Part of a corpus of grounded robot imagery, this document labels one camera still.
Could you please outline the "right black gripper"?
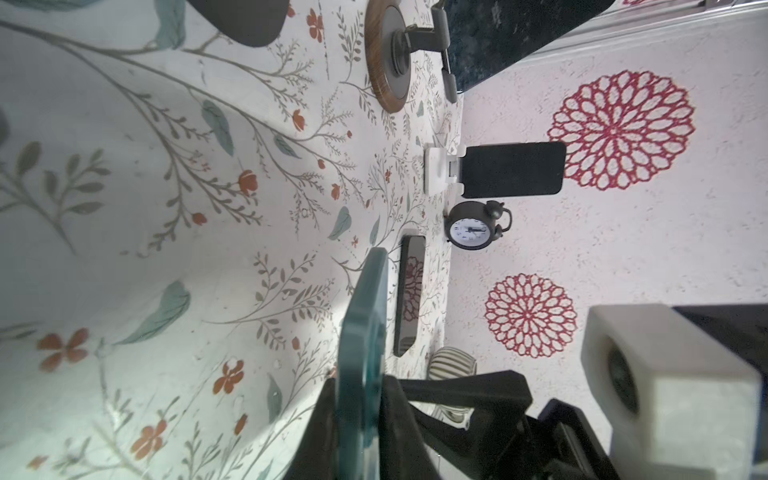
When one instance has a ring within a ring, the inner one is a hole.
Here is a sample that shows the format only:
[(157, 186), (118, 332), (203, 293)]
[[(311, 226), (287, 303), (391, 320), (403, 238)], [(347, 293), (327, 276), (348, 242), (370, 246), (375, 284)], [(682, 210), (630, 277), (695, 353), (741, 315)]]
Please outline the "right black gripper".
[[(507, 370), (449, 380), (402, 380), (409, 401), (471, 410), (469, 427), (453, 427), (415, 409), (425, 444), (464, 474), (493, 474), (532, 404), (525, 377)], [(581, 409), (550, 400), (530, 423), (537, 479), (619, 480)]]

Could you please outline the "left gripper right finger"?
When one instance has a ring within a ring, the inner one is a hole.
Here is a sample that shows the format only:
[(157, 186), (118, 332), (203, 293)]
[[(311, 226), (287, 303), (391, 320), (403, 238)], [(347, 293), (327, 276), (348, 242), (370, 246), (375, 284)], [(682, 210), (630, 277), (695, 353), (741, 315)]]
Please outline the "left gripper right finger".
[(380, 478), (440, 479), (398, 378), (385, 375), (380, 403)]

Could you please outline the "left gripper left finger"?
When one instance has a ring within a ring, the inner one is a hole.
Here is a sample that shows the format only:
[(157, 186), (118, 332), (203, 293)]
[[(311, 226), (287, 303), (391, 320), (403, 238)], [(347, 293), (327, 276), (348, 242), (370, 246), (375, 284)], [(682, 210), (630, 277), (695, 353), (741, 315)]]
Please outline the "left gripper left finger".
[(336, 379), (325, 381), (285, 480), (335, 479)]

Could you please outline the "white folding phone stand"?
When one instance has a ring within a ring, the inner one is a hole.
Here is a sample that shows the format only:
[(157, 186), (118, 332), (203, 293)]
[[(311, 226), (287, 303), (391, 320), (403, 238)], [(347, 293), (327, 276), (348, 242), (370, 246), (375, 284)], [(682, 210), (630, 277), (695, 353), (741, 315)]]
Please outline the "white folding phone stand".
[(428, 197), (444, 192), (450, 185), (461, 183), (465, 155), (466, 146), (463, 144), (453, 153), (446, 147), (428, 145), (424, 148), (424, 193)]

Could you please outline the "black phone tall wooden stand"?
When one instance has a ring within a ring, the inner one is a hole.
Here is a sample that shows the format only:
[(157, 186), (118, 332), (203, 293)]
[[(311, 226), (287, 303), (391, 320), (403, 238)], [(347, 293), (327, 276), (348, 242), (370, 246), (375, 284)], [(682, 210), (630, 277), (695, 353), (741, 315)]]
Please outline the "black phone tall wooden stand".
[(464, 93), (605, 12), (611, 0), (445, 3), (448, 62)]

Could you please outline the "wooden round stand right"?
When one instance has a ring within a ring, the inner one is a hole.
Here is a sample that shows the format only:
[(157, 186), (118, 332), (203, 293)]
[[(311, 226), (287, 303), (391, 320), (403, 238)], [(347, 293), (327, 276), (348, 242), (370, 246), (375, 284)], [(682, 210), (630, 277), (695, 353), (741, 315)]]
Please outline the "wooden round stand right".
[(404, 108), (411, 84), (411, 55), (418, 51), (441, 55), (445, 97), (452, 104), (458, 100), (457, 82), (448, 58), (450, 35), (445, 3), (435, 3), (430, 13), (431, 27), (408, 26), (397, 1), (372, 0), (367, 5), (366, 65), (374, 96), (390, 114)]

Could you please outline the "striped grey cup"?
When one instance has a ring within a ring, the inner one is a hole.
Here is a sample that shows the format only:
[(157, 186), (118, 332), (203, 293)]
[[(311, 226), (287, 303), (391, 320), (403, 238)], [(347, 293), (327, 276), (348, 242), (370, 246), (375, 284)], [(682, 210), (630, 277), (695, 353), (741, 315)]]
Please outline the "striped grey cup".
[[(430, 358), (427, 379), (453, 380), (474, 376), (477, 373), (477, 360), (470, 354), (450, 346), (438, 349)], [(473, 410), (468, 407), (436, 404), (432, 416), (437, 420), (447, 421), (457, 428), (467, 428)]]

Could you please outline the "black alarm clock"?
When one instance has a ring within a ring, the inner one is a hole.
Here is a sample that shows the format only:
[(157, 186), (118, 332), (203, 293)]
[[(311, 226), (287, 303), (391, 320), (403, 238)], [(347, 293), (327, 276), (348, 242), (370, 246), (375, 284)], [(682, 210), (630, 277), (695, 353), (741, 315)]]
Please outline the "black alarm clock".
[(463, 250), (478, 251), (501, 239), (513, 224), (512, 212), (503, 202), (464, 201), (444, 218), (447, 241)]

